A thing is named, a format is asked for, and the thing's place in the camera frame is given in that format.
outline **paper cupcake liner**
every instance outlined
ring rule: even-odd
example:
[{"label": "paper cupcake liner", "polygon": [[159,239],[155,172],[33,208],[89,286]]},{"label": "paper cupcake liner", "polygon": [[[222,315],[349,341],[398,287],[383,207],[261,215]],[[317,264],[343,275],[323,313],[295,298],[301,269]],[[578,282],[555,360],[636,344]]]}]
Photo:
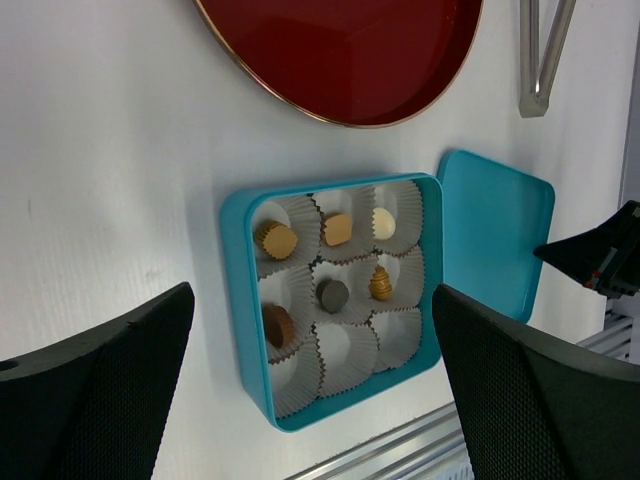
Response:
[{"label": "paper cupcake liner", "polygon": [[293,342],[286,347],[276,348],[265,339],[269,362],[281,360],[294,353],[309,335],[314,320],[311,284],[311,272],[306,265],[274,273],[258,282],[261,305],[274,304],[283,307],[289,313],[295,327]]},{"label": "paper cupcake liner", "polygon": [[260,278],[288,268],[307,265],[316,258],[320,242],[320,213],[309,197],[298,195],[264,202],[253,215],[252,231],[255,233],[269,220],[290,227],[298,236],[298,244],[286,260],[275,260],[254,245]]},{"label": "paper cupcake liner", "polygon": [[320,396],[330,397],[364,383],[373,373],[378,337],[367,325],[316,325],[325,373]]},{"label": "paper cupcake liner", "polygon": [[323,372],[318,338],[313,333],[294,355],[269,365],[276,417],[293,415],[313,403],[320,391]]},{"label": "paper cupcake liner", "polygon": [[386,183],[375,188],[375,206],[383,207],[396,220],[396,231],[388,240],[375,240],[376,249],[391,255],[411,250],[422,235],[422,195],[414,182]]},{"label": "paper cupcake liner", "polygon": [[320,255],[331,262],[341,262],[370,255],[373,252],[373,224],[371,212],[374,205],[372,187],[329,190],[313,195],[322,217],[346,213],[353,225],[351,240],[335,247],[320,240]]},{"label": "paper cupcake liner", "polygon": [[422,314],[412,308],[401,312],[376,313],[371,328],[380,341],[375,373],[398,368],[413,357],[422,340]]},{"label": "paper cupcake liner", "polygon": [[[366,322],[373,308],[369,294],[369,280],[373,276],[377,258],[371,256],[355,262],[335,264],[320,262],[313,267],[313,304],[314,316],[318,323],[347,323],[357,325]],[[340,280],[349,289],[349,300],[337,313],[328,313],[322,309],[315,294],[316,288],[325,280]]]},{"label": "paper cupcake liner", "polygon": [[425,275],[420,247],[414,247],[403,256],[379,255],[378,264],[389,274],[393,293],[385,301],[372,299],[373,311],[384,312],[417,306],[422,298]]}]

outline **teal box lid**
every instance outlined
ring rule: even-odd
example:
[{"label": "teal box lid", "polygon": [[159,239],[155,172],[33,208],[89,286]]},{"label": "teal box lid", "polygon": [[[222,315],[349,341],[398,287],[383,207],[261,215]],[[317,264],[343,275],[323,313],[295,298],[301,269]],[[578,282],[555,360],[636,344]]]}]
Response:
[{"label": "teal box lid", "polygon": [[544,180],[466,151],[440,163],[444,281],[515,320],[531,318],[555,203]]}]

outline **empty paper cup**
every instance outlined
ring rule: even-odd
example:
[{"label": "empty paper cup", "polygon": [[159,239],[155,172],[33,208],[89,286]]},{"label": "empty paper cup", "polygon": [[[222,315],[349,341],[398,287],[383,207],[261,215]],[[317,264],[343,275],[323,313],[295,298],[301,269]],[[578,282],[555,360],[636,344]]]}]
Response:
[{"label": "empty paper cup", "polygon": [[291,357],[269,365],[276,417],[293,415],[313,403],[322,372],[318,339],[313,333]]},{"label": "empty paper cup", "polygon": [[378,338],[369,326],[326,323],[316,326],[316,334],[325,366],[321,397],[351,390],[371,376]]},{"label": "empty paper cup", "polygon": [[417,308],[376,313],[371,317],[371,328],[380,341],[373,371],[398,368],[418,351],[422,339],[422,315]]}]

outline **red tray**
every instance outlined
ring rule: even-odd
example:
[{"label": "red tray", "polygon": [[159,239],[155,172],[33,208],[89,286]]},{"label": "red tray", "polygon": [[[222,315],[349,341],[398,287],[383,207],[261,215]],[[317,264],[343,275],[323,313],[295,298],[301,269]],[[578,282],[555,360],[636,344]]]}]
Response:
[{"label": "red tray", "polygon": [[482,0],[195,0],[233,59],[319,120],[381,127],[428,107],[471,47]]}]

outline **white chocolate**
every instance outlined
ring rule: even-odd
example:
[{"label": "white chocolate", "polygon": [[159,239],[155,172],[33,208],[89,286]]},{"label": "white chocolate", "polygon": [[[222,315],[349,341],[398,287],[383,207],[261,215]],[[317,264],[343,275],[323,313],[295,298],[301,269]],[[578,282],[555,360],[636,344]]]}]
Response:
[{"label": "white chocolate", "polygon": [[373,238],[376,240],[389,240],[396,232],[396,219],[386,208],[373,209]]}]

